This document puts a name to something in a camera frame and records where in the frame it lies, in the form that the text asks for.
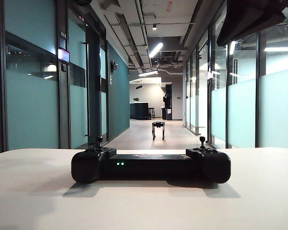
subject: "white table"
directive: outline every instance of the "white table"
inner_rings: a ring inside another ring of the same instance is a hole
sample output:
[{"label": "white table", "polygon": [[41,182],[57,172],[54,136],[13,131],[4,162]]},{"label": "white table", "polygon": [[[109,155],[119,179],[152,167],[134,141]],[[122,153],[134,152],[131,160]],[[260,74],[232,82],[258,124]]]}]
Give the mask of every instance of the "white table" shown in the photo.
[{"label": "white table", "polygon": [[[0,154],[0,230],[288,230],[288,149],[226,149],[232,176],[218,188],[165,181],[73,187],[79,150]],[[184,150],[120,153],[183,154]]]}]

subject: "wall sconce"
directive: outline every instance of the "wall sconce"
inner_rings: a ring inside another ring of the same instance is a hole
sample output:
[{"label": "wall sconce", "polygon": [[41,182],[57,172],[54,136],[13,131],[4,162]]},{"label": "wall sconce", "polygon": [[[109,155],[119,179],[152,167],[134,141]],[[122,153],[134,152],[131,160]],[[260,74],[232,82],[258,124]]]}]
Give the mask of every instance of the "wall sconce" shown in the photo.
[{"label": "wall sconce", "polygon": [[111,62],[111,72],[114,73],[115,71],[117,71],[118,68],[119,68],[119,65],[116,63],[116,61],[112,61]]}]

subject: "glass wall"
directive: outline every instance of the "glass wall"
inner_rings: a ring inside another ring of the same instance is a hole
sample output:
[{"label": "glass wall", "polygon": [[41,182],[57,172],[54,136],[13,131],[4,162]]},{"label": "glass wall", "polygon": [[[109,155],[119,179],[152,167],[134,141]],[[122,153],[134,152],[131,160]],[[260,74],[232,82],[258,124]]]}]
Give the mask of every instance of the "glass wall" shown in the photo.
[{"label": "glass wall", "polygon": [[226,80],[227,80],[227,46],[219,47],[216,43],[223,22],[226,9],[213,25],[214,63],[211,73],[211,141],[215,147],[226,147]]},{"label": "glass wall", "polygon": [[87,143],[85,24],[68,12],[72,149]]},{"label": "glass wall", "polygon": [[186,67],[186,127],[190,128],[190,59],[187,61]]},{"label": "glass wall", "polygon": [[[102,41],[100,45],[100,76],[101,78],[107,80],[106,75],[106,47],[105,43]],[[104,136],[104,141],[106,141],[107,135],[107,92],[101,92],[101,135]]]},{"label": "glass wall", "polygon": [[284,24],[261,33],[266,59],[260,77],[260,147],[288,148],[288,9],[283,13]]},{"label": "glass wall", "polygon": [[9,150],[60,147],[56,4],[46,2],[5,1]]},{"label": "glass wall", "polygon": [[191,130],[207,136],[207,73],[208,73],[208,31],[193,51],[194,67],[191,77]]},{"label": "glass wall", "polygon": [[252,34],[229,47],[229,147],[255,147],[256,39],[256,34]]}]

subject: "floor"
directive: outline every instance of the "floor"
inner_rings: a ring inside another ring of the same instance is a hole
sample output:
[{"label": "floor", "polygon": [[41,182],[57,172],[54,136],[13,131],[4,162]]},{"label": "floor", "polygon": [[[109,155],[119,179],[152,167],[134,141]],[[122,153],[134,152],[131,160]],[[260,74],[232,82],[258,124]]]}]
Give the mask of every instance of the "floor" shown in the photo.
[{"label": "floor", "polygon": [[162,140],[162,128],[155,127],[156,139],[153,140],[152,120],[130,119],[130,128],[107,144],[106,147],[113,147],[118,150],[183,150],[201,145],[199,137],[187,130],[182,125],[182,121],[165,122],[165,139]]}]

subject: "game controller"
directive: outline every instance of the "game controller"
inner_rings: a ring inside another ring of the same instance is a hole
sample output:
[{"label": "game controller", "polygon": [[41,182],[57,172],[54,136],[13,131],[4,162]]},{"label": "game controller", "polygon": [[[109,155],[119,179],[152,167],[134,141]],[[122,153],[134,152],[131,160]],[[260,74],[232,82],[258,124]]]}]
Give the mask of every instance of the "game controller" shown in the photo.
[{"label": "game controller", "polygon": [[78,152],[72,158],[72,177],[75,181],[90,184],[97,180],[171,178],[204,178],[225,183],[230,178],[231,165],[227,154],[204,146],[186,149],[185,155],[117,154],[116,149],[97,147]]}]

